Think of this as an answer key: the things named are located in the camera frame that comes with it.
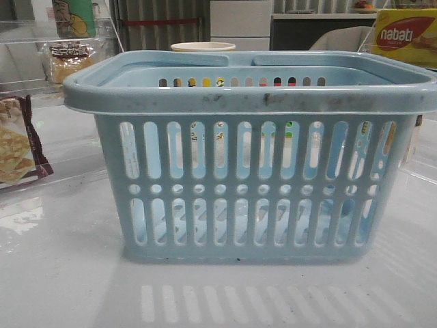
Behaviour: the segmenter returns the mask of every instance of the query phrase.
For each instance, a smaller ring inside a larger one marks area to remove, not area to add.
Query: plastic basket
[[[341,52],[136,51],[64,88],[96,116],[128,248],[153,258],[356,258],[437,107],[434,73]]]

